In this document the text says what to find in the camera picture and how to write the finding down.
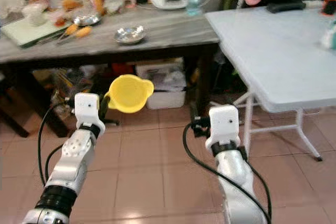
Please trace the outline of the teal white object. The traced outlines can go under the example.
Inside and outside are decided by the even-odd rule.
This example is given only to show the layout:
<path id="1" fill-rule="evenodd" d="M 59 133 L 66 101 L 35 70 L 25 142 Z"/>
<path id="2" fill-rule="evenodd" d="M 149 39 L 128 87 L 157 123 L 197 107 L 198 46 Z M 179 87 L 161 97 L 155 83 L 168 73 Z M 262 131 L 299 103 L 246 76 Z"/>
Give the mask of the teal white object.
<path id="1" fill-rule="evenodd" d="M 331 23 L 331 27 L 321 38 L 321 47 L 324 49 L 336 50 L 336 19 Z"/>

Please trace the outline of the white green-edged cutting board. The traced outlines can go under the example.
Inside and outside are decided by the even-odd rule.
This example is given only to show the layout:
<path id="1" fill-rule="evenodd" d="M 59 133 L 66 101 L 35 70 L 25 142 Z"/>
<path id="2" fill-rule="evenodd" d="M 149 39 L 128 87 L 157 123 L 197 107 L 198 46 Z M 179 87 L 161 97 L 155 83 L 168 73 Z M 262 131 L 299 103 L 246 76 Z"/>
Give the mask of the white green-edged cutting board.
<path id="1" fill-rule="evenodd" d="M 63 25 L 57 26 L 55 23 L 47 21 L 46 23 L 33 26 L 25 18 L 12 21 L 5 25 L 1 25 L 0 30 L 3 35 L 9 38 L 21 48 L 31 47 L 37 41 L 54 36 L 57 33 L 63 32 L 71 25 L 71 22 L 65 22 Z"/>

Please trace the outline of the orange tipped metal tongs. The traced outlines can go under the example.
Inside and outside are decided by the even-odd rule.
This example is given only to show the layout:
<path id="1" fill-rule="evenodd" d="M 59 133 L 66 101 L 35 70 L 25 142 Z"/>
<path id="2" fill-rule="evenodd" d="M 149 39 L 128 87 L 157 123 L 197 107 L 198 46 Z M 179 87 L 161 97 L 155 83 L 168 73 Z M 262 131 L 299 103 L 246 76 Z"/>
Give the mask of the orange tipped metal tongs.
<path id="1" fill-rule="evenodd" d="M 74 39 L 86 37 L 92 32 L 91 26 L 79 26 L 76 24 L 70 25 L 65 32 L 59 37 L 57 44 L 62 45 Z"/>

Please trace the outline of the yellow plastic cup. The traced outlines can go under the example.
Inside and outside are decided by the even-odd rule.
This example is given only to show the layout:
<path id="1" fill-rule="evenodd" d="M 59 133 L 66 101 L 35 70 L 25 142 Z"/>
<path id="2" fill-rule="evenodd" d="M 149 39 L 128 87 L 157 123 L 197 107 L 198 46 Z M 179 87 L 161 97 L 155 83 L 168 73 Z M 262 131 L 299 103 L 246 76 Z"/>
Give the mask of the yellow plastic cup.
<path id="1" fill-rule="evenodd" d="M 122 113 L 137 113 L 147 103 L 154 92 L 151 80 L 145 80 L 132 74 L 118 76 L 110 84 L 105 98 L 108 109 L 118 110 Z"/>

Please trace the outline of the crumpled plastic bag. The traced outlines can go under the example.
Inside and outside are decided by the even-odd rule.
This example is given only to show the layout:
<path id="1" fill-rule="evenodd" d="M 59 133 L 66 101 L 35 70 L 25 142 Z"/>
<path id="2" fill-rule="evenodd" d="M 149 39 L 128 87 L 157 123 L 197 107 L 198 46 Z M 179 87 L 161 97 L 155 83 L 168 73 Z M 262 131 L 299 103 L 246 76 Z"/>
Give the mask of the crumpled plastic bag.
<path id="1" fill-rule="evenodd" d="M 89 92 L 93 80 L 80 68 L 55 68 L 50 70 L 53 84 L 51 102 L 53 105 L 72 99 L 79 92 Z"/>

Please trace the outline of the white ceramic mug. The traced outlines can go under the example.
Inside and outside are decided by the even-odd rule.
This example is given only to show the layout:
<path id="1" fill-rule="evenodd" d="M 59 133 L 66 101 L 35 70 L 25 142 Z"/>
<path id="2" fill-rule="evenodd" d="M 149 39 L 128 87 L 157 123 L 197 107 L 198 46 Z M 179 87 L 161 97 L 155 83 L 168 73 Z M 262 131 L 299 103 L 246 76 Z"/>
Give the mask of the white ceramic mug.
<path id="1" fill-rule="evenodd" d="M 47 6 L 44 3 L 26 4 L 22 9 L 22 14 L 30 25 L 37 27 L 43 25 L 47 21 L 44 16 L 46 8 Z"/>

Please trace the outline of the flat black object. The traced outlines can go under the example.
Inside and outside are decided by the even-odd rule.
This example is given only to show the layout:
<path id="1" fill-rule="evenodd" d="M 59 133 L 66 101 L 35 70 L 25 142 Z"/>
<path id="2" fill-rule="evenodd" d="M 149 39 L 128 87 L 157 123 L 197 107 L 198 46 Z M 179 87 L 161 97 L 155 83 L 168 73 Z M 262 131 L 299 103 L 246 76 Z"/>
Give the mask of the flat black object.
<path id="1" fill-rule="evenodd" d="M 269 3 L 266 9 L 273 14 L 286 12 L 291 10 L 303 10 L 307 7 L 307 4 L 303 1 L 292 2 L 292 3 Z"/>

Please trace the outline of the small pink-lidded plastic tub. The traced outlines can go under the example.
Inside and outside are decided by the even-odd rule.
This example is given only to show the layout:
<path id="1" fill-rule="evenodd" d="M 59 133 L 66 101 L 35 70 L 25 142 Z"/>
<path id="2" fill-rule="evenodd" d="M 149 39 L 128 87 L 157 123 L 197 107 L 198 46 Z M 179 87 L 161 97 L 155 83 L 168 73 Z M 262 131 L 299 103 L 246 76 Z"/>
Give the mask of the small pink-lidded plastic tub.
<path id="1" fill-rule="evenodd" d="M 66 16 L 60 16 L 54 22 L 55 27 L 64 27 L 69 23 L 70 19 Z"/>

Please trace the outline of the steel plate with clear lid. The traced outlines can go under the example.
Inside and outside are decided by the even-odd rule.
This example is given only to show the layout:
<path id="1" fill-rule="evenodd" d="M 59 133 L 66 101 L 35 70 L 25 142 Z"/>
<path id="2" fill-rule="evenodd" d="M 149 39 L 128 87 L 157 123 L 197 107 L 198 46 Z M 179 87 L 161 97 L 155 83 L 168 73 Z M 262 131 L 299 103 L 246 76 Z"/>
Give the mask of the steel plate with clear lid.
<path id="1" fill-rule="evenodd" d="M 78 15 L 72 18 L 72 23 L 77 26 L 91 26 L 96 25 L 99 21 L 101 21 L 101 17 L 97 14 L 91 15 Z"/>

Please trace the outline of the white folding table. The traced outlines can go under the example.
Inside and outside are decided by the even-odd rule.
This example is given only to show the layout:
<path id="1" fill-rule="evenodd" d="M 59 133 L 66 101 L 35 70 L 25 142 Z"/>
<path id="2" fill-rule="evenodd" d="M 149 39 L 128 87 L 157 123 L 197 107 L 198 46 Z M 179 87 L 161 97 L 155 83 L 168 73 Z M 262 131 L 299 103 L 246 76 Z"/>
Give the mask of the white folding table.
<path id="1" fill-rule="evenodd" d="M 336 106 L 336 50 L 321 46 L 332 19 L 317 9 L 270 13 L 266 8 L 243 8 L 205 15 L 218 35 L 220 48 L 247 86 L 243 96 L 243 145 L 250 136 L 268 132 L 250 125 L 254 101 L 269 113 L 295 111 L 295 130 L 317 162 L 321 154 L 302 130 L 306 109 Z"/>

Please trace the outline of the empty steel bowl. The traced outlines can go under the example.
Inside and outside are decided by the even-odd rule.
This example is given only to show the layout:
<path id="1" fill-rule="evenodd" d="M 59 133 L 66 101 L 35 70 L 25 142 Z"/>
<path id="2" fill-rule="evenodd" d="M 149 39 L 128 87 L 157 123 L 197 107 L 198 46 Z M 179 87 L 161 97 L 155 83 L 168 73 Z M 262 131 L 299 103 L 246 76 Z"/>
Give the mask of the empty steel bowl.
<path id="1" fill-rule="evenodd" d="M 115 30 L 113 38 L 123 46 L 139 44 L 146 37 L 146 30 L 143 26 L 120 27 Z"/>

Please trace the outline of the white plastic bin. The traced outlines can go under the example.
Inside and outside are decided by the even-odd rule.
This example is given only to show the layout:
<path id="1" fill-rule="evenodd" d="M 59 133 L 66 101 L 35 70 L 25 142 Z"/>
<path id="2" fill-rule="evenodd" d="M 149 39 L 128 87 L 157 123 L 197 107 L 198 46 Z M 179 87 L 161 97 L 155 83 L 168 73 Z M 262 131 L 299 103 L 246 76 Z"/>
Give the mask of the white plastic bin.
<path id="1" fill-rule="evenodd" d="M 183 59 L 138 64 L 136 72 L 140 78 L 151 80 L 154 85 L 154 92 L 146 103 L 148 109 L 172 109 L 183 106 L 187 87 Z"/>

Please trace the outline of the clear lidded food container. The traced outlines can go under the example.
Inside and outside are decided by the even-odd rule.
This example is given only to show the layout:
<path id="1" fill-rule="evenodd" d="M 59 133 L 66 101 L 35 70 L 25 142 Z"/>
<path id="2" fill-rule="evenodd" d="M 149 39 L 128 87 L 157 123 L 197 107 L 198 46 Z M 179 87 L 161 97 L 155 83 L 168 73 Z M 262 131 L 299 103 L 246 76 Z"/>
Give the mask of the clear lidded food container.
<path id="1" fill-rule="evenodd" d="M 104 8 L 108 15 L 117 15 L 121 13 L 124 8 L 124 0 L 105 0 Z"/>

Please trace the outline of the small orange object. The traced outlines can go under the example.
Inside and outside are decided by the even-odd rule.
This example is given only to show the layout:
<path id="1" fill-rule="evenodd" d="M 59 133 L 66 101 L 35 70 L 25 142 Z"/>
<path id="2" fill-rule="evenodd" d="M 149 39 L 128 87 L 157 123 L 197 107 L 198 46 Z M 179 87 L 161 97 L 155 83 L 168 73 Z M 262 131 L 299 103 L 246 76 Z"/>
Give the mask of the small orange object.
<path id="1" fill-rule="evenodd" d="M 336 0 L 324 0 L 321 14 L 326 16 L 336 15 Z"/>

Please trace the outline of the dark wooden table frame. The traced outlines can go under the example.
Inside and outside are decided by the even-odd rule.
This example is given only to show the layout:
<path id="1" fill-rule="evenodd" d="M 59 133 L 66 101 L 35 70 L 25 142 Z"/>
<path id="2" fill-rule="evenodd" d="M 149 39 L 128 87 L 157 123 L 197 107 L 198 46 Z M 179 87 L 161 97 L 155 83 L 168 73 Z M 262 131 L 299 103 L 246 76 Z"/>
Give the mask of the dark wooden table frame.
<path id="1" fill-rule="evenodd" d="M 88 53 L 37 59 L 2 59 L 0 70 L 27 104 L 40 116 L 58 137 L 67 137 L 70 129 L 59 117 L 48 115 L 50 92 L 38 83 L 32 70 L 58 67 L 77 67 L 102 63 L 121 63 L 147 59 L 195 58 L 198 61 L 199 79 L 195 97 L 195 111 L 207 115 L 207 105 L 211 101 L 211 75 L 214 55 L 220 49 L 217 42 L 195 46 L 164 47 L 156 49 L 133 49 L 115 53 Z"/>

